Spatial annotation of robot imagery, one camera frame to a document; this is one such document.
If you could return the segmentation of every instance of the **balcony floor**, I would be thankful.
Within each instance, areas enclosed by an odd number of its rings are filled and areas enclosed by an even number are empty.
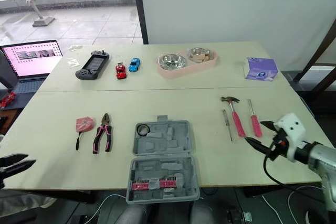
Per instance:
[[[0,45],[56,39],[65,53],[72,45],[142,44],[135,5],[54,9],[47,27],[33,27],[34,12],[0,14]]]

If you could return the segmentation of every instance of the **white table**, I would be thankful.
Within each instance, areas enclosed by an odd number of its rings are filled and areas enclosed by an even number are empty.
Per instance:
[[[218,53],[217,66],[188,76],[167,80],[158,74],[156,60],[161,54],[174,53],[193,47],[206,47]],[[111,56],[106,68],[97,80],[83,81],[75,77],[90,58],[93,50],[105,50]],[[117,80],[115,67],[123,62],[128,67],[134,57],[141,59],[140,70],[129,73],[124,80]],[[270,58],[257,42],[226,42],[179,45],[118,45],[79,46],[68,51],[53,72],[40,87],[45,91],[101,91],[101,90],[157,90],[190,88],[274,87],[289,86],[281,72],[273,82],[246,80],[243,65],[246,57]],[[79,67],[69,68],[68,61],[77,59]]]
[[[0,156],[27,153],[37,162],[27,171],[6,179],[10,189],[116,189],[126,188],[132,154],[134,128],[139,122],[156,121],[157,115],[188,120],[194,133],[192,154],[197,161],[200,186],[244,186],[274,184],[263,172],[264,155],[236,134],[231,142],[220,96],[234,96],[244,129],[253,136],[247,98],[251,98],[260,120],[277,120],[294,112],[307,128],[307,140],[331,146],[329,140],[291,87],[244,87],[186,90],[38,92],[8,131]],[[114,127],[113,147],[92,154],[95,130],[83,133],[75,150],[77,118],[92,116],[97,124],[109,113]],[[261,141],[271,143],[273,132],[263,128]],[[268,163],[269,172],[284,183],[319,181],[307,166],[283,157]]]

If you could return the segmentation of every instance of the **pink hammer handle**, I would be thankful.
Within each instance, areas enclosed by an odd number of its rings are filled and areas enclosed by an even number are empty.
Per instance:
[[[257,116],[256,115],[252,115],[251,116],[251,120],[252,120],[252,125],[253,125],[253,130],[254,130],[254,134],[257,137],[261,137],[263,135],[261,128],[260,128],[260,124],[258,122]]]
[[[236,111],[232,112],[232,117],[233,117],[233,121],[235,122],[238,135],[246,136],[243,126],[241,125],[242,123],[240,122],[239,116]]]

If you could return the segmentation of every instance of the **tissue box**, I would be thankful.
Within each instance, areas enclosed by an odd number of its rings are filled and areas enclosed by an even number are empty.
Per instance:
[[[244,65],[244,73],[245,79],[273,81],[278,69],[272,59],[248,57]]]

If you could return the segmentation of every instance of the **tool case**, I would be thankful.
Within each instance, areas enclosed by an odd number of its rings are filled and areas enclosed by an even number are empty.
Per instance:
[[[133,153],[127,185],[128,204],[150,204],[198,200],[192,134],[188,121],[169,121],[158,116],[157,122],[135,126]],[[148,132],[139,135],[139,125]]]

